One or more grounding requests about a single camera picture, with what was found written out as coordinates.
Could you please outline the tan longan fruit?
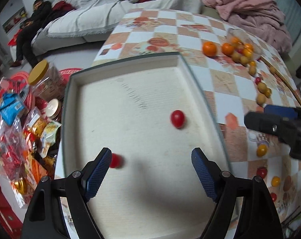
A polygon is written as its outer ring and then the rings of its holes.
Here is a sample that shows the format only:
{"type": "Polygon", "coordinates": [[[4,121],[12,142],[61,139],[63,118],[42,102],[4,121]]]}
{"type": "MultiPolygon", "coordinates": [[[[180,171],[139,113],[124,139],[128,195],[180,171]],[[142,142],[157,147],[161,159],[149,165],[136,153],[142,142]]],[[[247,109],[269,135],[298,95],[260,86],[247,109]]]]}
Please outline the tan longan fruit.
{"type": "Polygon", "coordinates": [[[256,97],[256,103],[259,105],[259,106],[263,106],[266,102],[266,99],[267,97],[262,94],[262,93],[259,93],[256,97]]]}

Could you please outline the yellow striped tomato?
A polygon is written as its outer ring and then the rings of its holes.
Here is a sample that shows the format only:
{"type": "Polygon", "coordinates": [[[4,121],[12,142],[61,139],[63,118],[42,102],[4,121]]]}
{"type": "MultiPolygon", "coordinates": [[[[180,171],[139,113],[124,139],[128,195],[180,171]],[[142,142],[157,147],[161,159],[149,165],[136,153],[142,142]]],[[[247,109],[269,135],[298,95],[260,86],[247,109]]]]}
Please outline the yellow striped tomato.
{"type": "Polygon", "coordinates": [[[267,97],[267,98],[270,98],[271,97],[271,89],[270,88],[266,88],[265,92],[264,92],[264,95],[267,97]]]}

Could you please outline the dark yellow cherry tomato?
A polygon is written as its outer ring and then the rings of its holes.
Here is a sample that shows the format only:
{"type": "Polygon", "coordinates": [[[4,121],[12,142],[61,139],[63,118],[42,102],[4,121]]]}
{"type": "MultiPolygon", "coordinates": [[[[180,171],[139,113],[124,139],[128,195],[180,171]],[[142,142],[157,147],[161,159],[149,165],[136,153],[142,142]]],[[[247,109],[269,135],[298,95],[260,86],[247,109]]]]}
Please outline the dark yellow cherry tomato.
{"type": "Polygon", "coordinates": [[[273,176],[271,180],[271,186],[272,187],[278,187],[281,184],[281,179],[278,176],[273,176]]]}

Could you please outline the tan longan beside tomato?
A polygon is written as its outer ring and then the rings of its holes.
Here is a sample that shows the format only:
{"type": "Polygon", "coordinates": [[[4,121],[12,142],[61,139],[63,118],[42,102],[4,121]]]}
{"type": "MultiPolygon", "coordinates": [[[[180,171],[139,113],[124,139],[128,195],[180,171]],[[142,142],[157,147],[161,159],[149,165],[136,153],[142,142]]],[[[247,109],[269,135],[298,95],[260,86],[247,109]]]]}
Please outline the tan longan beside tomato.
{"type": "Polygon", "coordinates": [[[265,83],[263,83],[263,82],[259,82],[257,84],[257,88],[258,88],[258,90],[259,90],[260,93],[264,94],[266,92],[266,90],[267,90],[267,85],[265,83]]]}

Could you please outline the long wooden stick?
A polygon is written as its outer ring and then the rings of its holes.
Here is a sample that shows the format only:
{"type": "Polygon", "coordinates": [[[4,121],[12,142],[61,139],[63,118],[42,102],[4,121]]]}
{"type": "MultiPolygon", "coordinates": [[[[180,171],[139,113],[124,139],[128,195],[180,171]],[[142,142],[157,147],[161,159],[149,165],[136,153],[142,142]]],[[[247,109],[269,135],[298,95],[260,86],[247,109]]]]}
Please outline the long wooden stick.
{"type": "MultiPolygon", "coordinates": [[[[270,66],[273,66],[268,60],[266,60],[264,57],[260,56],[259,58],[260,61],[262,61],[269,69],[270,66]]],[[[299,94],[292,88],[288,80],[276,69],[276,74],[273,74],[273,76],[278,77],[284,84],[285,86],[290,90],[294,98],[297,100],[299,105],[301,106],[301,97],[299,94]]]]}

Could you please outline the small red tomato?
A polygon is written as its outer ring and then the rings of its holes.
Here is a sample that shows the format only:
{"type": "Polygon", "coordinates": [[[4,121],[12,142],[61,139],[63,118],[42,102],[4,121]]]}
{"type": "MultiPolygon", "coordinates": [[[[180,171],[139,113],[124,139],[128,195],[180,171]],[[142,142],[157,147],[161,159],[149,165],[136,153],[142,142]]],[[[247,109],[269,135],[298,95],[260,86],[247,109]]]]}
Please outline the small red tomato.
{"type": "Polygon", "coordinates": [[[261,82],[261,78],[256,77],[254,82],[255,82],[256,85],[258,85],[261,82]]]}

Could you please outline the tan longan on stick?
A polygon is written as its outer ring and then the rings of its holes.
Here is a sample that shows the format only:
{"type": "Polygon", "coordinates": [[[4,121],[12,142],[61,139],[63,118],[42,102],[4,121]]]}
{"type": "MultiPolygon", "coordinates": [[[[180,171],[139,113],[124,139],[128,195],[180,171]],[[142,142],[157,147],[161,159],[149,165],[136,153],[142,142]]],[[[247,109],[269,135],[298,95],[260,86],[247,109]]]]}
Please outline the tan longan on stick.
{"type": "Polygon", "coordinates": [[[276,69],[275,69],[275,67],[270,66],[270,67],[269,67],[269,70],[270,70],[270,73],[271,73],[271,74],[276,74],[276,69]]]}

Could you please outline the tan longan upper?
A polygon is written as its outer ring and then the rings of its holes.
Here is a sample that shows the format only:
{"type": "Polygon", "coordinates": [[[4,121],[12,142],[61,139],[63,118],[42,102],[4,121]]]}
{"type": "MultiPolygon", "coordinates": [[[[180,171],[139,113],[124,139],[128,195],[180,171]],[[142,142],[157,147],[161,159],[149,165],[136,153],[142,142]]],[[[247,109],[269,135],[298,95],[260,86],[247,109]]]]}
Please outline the tan longan upper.
{"type": "Polygon", "coordinates": [[[248,73],[254,77],[257,73],[257,68],[255,66],[250,66],[249,69],[248,69],[248,73]]]}

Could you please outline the tan longan near bowl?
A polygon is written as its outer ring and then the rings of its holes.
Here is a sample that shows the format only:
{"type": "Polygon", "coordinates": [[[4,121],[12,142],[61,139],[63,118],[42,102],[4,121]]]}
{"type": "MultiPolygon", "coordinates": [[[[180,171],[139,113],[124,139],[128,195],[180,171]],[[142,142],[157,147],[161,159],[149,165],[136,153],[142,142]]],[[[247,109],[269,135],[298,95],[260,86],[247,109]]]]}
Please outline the tan longan near bowl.
{"type": "Polygon", "coordinates": [[[240,57],[240,63],[241,63],[243,66],[246,66],[246,65],[249,63],[249,59],[248,59],[246,56],[241,56],[241,57],[240,57]]]}

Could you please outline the tan longan near mandarin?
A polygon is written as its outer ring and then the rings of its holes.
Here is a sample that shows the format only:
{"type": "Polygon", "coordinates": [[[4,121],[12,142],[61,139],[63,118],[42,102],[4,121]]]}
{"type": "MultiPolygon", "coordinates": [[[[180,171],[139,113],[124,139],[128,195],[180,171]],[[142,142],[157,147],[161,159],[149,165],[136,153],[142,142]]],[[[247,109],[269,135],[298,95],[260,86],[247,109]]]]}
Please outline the tan longan near mandarin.
{"type": "Polygon", "coordinates": [[[235,63],[240,63],[241,57],[242,57],[242,55],[236,51],[234,51],[233,54],[231,55],[231,58],[232,58],[233,62],[235,62],[235,63]]]}

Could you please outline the yellow fruit in bowl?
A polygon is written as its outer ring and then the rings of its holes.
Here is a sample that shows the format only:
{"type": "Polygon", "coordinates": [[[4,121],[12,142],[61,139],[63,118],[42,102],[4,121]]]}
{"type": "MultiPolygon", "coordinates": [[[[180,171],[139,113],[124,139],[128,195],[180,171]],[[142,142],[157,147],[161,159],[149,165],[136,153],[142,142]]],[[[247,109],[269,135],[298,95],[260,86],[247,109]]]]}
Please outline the yellow fruit in bowl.
{"type": "Polygon", "coordinates": [[[243,51],[242,51],[242,54],[247,57],[249,60],[252,60],[253,58],[253,51],[251,49],[246,49],[244,48],[243,51]]]}

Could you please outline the glass fruit bowl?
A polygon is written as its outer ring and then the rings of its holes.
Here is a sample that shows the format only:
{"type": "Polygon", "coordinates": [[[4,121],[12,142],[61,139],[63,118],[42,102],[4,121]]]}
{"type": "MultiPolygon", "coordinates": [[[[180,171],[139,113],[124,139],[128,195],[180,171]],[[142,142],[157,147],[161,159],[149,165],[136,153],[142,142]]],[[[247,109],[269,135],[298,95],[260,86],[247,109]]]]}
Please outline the glass fruit bowl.
{"type": "Polygon", "coordinates": [[[242,41],[242,45],[239,45],[238,47],[234,47],[235,51],[237,51],[238,53],[242,54],[242,51],[244,49],[244,44],[245,43],[250,43],[254,47],[254,51],[253,51],[254,54],[253,54],[252,60],[254,60],[254,61],[259,60],[260,56],[263,54],[263,50],[262,50],[262,48],[256,42],[254,42],[252,40],[252,38],[250,37],[250,35],[248,35],[242,29],[229,28],[227,30],[227,35],[226,35],[226,40],[227,40],[228,43],[230,43],[230,39],[233,36],[238,37],[242,41]]]}

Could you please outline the orange in bowl right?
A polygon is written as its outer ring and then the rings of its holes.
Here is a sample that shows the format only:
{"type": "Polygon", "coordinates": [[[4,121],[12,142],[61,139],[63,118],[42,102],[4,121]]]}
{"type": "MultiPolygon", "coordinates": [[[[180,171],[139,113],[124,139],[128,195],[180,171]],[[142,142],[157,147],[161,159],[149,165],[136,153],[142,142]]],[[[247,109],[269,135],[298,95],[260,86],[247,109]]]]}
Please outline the orange in bowl right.
{"type": "Polygon", "coordinates": [[[250,44],[250,43],[245,43],[244,44],[244,48],[246,49],[246,50],[249,50],[249,51],[254,51],[254,47],[253,47],[253,45],[252,44],[250,44]]]}

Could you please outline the orange in bowl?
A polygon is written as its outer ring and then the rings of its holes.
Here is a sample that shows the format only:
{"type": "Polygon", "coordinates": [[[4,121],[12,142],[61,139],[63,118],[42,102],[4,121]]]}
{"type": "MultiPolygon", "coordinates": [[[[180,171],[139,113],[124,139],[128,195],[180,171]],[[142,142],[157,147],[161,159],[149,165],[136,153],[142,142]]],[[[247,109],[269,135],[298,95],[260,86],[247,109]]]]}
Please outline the orange in bowl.
{"type": "Polygon", "coordinates": [[[249,51],[254,51],[254,47],[253,47],[253,45],[252,44],[250,44],[250,43],[245,43],[244,44],[244,48],[246,49],[246,50],[249,50],[249,51]]]}
{"type": "Polygon", "coordinates": [[[242,45],[242,41],[236,37],[236,36],[233,36],[231,39],[230,39],[230,43],[234,46],[234,47],[238,47],[239,45],[242,45]]]}

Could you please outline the orange mandarin right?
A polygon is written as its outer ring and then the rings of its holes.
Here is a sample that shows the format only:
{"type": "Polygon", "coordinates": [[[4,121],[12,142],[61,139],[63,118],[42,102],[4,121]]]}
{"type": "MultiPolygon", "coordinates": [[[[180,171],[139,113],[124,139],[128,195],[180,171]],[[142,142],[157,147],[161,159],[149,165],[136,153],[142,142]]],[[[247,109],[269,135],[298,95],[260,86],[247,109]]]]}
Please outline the orange mandarin right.
{"type": "Polygon", "coordinates": [[[228,57],[234,53],[234,50],[234,46],[230,43],[223,43],[221,46],[221,52],[228,57]]]}

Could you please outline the orange mandarin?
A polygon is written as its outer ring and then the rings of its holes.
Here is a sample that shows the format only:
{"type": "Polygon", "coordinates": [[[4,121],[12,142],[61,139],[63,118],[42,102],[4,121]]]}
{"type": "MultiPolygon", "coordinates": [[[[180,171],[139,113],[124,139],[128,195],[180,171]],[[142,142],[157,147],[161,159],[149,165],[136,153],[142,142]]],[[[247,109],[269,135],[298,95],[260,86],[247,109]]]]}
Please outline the orange mandarin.
{"type": "Polygon", "coordinates": [[[202,52],[207,57],[215,57],[217,55],[217,46],[214,42],[204,42],[202,44],[202,52]]]}
{"type": "Polygon", "coordinates": [[[234,50],[234,46],[230,43],[223,43],[221,46],[221,52],[228,57],[234,53],[234,50]]]}

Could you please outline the orange in bowl left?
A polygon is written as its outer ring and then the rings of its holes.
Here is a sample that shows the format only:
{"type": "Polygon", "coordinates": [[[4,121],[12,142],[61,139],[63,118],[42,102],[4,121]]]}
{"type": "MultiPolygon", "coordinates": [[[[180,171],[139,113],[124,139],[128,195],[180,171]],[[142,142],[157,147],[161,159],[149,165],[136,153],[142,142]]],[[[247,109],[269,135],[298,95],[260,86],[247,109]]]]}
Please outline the orange in bowl left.
{"type": "Polygon", "coordinates": [[[236,37],[236,36],[233,36],[231,39],[230,39],[230,43],[234,46],[234,47],[238,47],[239,45],[242,45],[242,41],[236,37]]]}

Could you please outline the white shallow box tray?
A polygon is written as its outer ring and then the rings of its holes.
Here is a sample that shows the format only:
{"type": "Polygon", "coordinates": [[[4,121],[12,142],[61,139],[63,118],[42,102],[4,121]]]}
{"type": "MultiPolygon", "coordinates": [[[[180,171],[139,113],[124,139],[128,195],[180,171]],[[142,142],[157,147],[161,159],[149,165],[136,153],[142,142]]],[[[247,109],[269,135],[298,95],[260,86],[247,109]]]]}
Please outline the white shallow box tray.
{"type": "Polygon", "coordinates": [[[65,174],[104,147],[123,157],[89,203],[105,238],[199,238],[215,207],[191,163],[199,147],[229,169],[223,136],[177,52],[120,59],[73,74],[62,121],[65,174]],[[170,114],[186,121],[175,128],[170,114]]]}

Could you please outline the orange mandarin left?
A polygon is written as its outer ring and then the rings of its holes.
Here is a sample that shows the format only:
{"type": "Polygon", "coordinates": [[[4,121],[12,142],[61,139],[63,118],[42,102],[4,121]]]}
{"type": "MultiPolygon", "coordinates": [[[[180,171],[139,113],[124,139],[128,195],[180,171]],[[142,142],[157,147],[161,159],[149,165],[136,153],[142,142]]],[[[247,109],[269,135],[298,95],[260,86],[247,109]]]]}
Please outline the orange mandarin left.
{"type": "Polygon", "coordinates": [[[214,42],[204,42],[202,44],[202,52],[207,57],[215,57],[217,55],[217,46],[214,42]]]}

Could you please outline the plastic jar yellow lid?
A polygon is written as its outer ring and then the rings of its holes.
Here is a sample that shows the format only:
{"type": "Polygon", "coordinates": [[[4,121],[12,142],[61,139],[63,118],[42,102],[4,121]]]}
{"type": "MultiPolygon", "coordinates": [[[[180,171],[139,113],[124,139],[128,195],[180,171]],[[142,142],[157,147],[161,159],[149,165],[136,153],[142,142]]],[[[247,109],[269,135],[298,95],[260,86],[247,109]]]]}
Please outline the plastic jar yellow lid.
{"type": "Polygon", "coordinates": [[[65,82],[54,64],[40,61],[30,72],[28,84],[36,97],[46,102],[52,99],[62,100],[65,94],[65,82]]]}

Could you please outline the blue snack packet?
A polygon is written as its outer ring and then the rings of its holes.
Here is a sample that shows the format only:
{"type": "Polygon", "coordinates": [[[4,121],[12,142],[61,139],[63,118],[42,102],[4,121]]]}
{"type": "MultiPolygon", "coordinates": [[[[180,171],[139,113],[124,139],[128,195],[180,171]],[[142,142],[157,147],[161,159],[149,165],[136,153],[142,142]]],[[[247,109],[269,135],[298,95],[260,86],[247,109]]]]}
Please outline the blue snack packet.
{"type": "Polygon", "coordinates": [[[11,126],[16,117],[21,117],[26,113],[26,106],[17,93],[5,92],[2,95],[2,102],[0,104],[0,116],[3,121],[11,126]]]}

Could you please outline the pink blanket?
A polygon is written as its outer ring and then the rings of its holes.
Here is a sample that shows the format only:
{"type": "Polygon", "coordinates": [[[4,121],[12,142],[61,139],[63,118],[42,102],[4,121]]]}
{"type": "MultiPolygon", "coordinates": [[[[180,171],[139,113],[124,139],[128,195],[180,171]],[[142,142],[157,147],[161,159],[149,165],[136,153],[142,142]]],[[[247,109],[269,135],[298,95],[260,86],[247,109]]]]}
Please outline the pink blanket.
{"type": "Polygon", "coordinates": [[[275,0],[202,0],[217,11],[220,18],[267,42],[278,53],[292,49],[292,39],[285,25],[285,14],[275,0]]]}

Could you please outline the white grey sofa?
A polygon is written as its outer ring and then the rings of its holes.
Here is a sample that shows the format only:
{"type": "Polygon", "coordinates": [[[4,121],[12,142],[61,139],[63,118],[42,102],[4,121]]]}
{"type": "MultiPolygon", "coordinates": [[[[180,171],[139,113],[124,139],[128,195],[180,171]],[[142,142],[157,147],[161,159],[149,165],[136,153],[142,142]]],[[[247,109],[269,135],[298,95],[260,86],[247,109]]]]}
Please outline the white grey sofa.
{"type": "Polygon", "coordinates": [[[48,51],[103,41],[123,16],[133,9],[173,9],[200,12],[200,0],[155,0],[131,3],[129,0],[44,0],[52,5],[65,1],[75,9],[40,29],[31,42],[38,56],[48,51]]]}

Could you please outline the seated person in black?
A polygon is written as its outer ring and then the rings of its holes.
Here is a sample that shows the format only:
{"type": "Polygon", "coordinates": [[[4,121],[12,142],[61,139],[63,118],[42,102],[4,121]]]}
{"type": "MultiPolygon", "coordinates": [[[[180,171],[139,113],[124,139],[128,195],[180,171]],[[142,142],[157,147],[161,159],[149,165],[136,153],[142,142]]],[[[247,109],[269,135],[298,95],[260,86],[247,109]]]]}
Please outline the seated person in black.
{"type": "Polygon", "coordinates": [[[52,3],[50,1],[34,1],[33,13],[30,18],[25,20],[24,26],[16,39],[16,60],[11,64],[12,68],[21,66],[24,59],[26,59],[31,67],[38,64],[37,57],[31,47],[31,42],[51,12],[52,3]]]}

